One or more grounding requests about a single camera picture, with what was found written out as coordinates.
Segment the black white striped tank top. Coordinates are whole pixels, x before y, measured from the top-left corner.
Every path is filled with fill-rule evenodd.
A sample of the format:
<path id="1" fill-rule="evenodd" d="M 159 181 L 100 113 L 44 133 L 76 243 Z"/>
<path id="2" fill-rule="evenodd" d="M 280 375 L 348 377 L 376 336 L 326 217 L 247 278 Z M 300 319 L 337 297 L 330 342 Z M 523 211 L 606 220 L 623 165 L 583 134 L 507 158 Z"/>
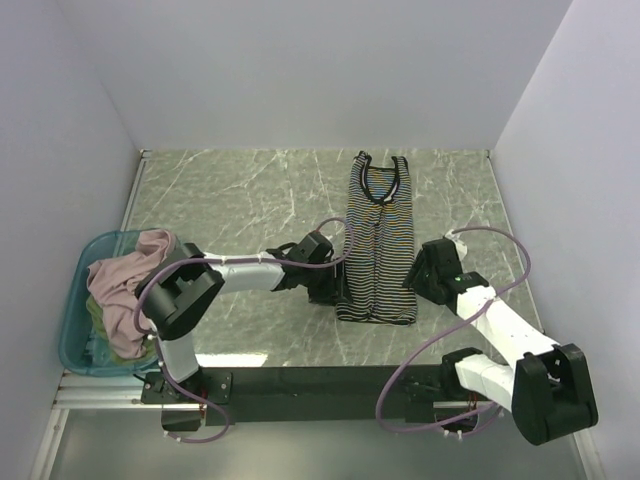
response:
<path id="1" fill-rule="evenodd" d="M 404 285 L 415 258 L 413 200 L 408 161 L 393 156 L 379 167 L 365 151 L 354 158 L 346 220 L 351 253 L 345 261 L 349 302 L 336 306 L 345 322 L 408 326 L 416 321 L 416 295 Z"/>

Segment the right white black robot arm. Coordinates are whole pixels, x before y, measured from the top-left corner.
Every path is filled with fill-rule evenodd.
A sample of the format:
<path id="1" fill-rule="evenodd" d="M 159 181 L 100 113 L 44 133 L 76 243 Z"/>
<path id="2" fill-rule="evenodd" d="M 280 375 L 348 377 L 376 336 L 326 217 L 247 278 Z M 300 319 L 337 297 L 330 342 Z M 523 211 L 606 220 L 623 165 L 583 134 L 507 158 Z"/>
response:
<path id="1" fill-rule="evenodd" d="M 497 363 L 474 347 L 443 356 L 437 387 L 460 399 L 478 393 L 508 410 L 533 445 L 595 426 L 599 420 L 584 352 L 536 330 L 477 272 L 464 271 L 454 241 L 422 245 L 404 282 L 417 295 L 448 307 L 497 350 Z"/>

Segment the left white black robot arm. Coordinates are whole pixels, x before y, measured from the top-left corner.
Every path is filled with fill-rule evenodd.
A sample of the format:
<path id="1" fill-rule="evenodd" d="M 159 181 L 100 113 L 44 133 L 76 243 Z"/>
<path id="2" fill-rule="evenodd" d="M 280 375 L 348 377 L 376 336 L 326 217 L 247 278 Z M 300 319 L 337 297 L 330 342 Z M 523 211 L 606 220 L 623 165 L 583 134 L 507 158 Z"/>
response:
<path id="1" fill-rule="evenodd" d="M 221 256 L 186 243 L 142 280 L 135 290 L 136 317 L 144 316 L 158 341 L 164 389 L 186 402 L 205 391 L 192 332 L 213 301 L 243 291 L 278 292 L 302 286 L 309 302 L 336 306 L 353 301 L 345 261 L 318 230 L 256 255 Z"/>

